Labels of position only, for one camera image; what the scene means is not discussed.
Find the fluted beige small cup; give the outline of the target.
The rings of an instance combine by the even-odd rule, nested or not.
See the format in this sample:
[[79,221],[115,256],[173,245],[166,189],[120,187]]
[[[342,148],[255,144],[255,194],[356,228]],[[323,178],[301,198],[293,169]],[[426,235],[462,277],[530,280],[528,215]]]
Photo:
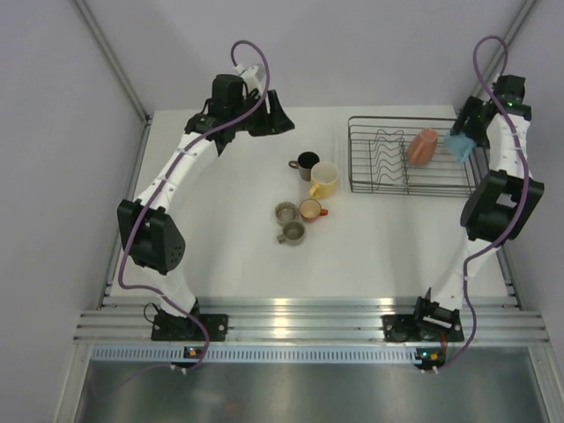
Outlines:
[[298,206],[292,202],[281,202],[274,209],[275,219],[281,226],[300,218]]

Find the aluminium mounting rail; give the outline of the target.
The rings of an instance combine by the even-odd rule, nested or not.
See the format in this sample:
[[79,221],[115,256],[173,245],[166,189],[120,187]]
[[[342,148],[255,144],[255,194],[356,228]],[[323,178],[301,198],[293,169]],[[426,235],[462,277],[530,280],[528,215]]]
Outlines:
[[[147,342],[154,314],[146,297],[110,296],[95,310],[81,312],[74,338],[78,342]],[[410,314],[413,298],[283,299],[202,298],[210,314],[228,316],[226,340],[239,344],[380,345],[382,318]],[[463,310],[465,334],[477,321],[475,346],[546,344],[549,336],[538,311],[524,311],[513,297],[478,300],[476,316]]]

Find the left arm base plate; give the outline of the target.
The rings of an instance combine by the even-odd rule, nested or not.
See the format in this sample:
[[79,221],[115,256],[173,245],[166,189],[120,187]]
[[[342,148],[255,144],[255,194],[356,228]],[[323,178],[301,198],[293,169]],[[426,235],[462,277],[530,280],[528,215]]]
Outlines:
[[[226,340],[228,315],[201,314],[199,322],[207,330],[212,342]],[[151,340],[157,342],[205,341],[204,333],[199,326],[188,317],[158,313],[153,318]]]

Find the grey-brown stoneware cup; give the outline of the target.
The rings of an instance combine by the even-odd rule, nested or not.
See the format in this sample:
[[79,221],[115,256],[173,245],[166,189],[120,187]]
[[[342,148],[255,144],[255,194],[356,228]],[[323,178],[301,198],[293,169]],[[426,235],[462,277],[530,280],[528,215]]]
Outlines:
[[306,229],[300,221],[290,221],[282,226],[281,233],[277,236],[277,241],[278,243],[297,246],[303,242],[305,233]]

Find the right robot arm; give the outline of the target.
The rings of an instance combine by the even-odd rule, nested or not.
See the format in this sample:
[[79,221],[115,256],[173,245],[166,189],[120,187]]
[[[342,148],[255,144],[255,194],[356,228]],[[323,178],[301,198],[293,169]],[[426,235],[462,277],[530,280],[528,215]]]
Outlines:
[[468,198],[460,217],[466,240],[456,258],[456,269],[439,288],[418,298],[413,318],[414,334],[429,340],[460,323],[464,290],[481,267],[506,241],[515,239],[544,194],[526,163],[526,136],[532,118],[523,104],[525,80],[514,75],[498,77],[493,97],[469,97],[445,138],[460,161],[477,147],[489,151],[486,175]]

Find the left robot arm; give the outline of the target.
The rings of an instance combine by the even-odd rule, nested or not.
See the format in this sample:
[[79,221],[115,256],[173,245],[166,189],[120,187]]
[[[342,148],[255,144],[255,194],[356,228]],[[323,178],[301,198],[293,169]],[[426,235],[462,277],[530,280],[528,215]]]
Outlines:
[[176,207],[238,132],[263,137],[295,127],[277,93],[268,87],[261,66],[237,66],[236,70],[213,80],[211,98],[187,122],[170,160],[137,198],[123,200],[117,208],[122,258],[154,276],[150,289],[173,316],[170,329],[184,340],[199,333],[201,320],[193,314],[197,299],[180,268],[186,242],[174,221]]

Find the pink ceramic mug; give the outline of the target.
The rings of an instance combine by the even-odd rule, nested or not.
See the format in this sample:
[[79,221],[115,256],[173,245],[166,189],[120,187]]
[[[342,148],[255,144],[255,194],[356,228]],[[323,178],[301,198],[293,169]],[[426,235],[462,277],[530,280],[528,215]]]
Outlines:
[[411,166],[425,166],[431,162],[438,144],[438,133],[431,129],[421,130],[412,140],[407,159]]

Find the yellow ceramic mug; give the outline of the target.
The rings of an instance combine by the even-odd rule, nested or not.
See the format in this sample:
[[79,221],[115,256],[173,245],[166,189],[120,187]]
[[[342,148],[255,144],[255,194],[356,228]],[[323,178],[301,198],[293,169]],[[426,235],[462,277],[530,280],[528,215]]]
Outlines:
[[315,200],[326,199],[334,195],[339,181],[338,167],[329,162],[315,164],[310,172],[311,187],[309,197]]

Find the small orange cup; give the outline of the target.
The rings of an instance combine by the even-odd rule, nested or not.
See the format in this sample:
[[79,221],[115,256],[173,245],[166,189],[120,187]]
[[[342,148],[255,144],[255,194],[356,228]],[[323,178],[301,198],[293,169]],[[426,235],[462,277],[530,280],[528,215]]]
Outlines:
[[320,217],[325,217],[329,214],[327,209],[315,199],[305,199],[299,205],[299,213],[301,218],[306,222],[313,222]]

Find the light blue ceramic mug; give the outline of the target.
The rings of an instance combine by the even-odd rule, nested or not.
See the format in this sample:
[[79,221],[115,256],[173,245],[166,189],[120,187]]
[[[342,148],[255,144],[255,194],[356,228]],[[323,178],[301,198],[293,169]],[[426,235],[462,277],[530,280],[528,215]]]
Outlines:
[[465,163],[477,146],[475,141],[467,137],[464,133],[446,134],[444,144],[455,156],[458,163]]

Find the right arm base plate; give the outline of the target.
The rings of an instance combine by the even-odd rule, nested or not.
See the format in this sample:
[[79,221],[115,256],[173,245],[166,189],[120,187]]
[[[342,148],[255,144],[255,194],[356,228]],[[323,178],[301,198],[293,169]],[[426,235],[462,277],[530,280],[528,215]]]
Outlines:
[[459,320],[445,323],[433,318],[419,320],[413,314],[384,315],[382,328],[384,339],[391,343],[464,341]]

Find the dark brown mug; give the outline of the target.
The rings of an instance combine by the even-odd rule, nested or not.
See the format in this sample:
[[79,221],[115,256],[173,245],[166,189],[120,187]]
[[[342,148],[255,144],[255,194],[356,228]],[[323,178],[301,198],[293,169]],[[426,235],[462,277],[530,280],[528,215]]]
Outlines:
[[303,181],[311,181],[311,170],[320,162],[319,156],[315,152],[303,152],[296,160],[290,160],[288,166],[299,172]]

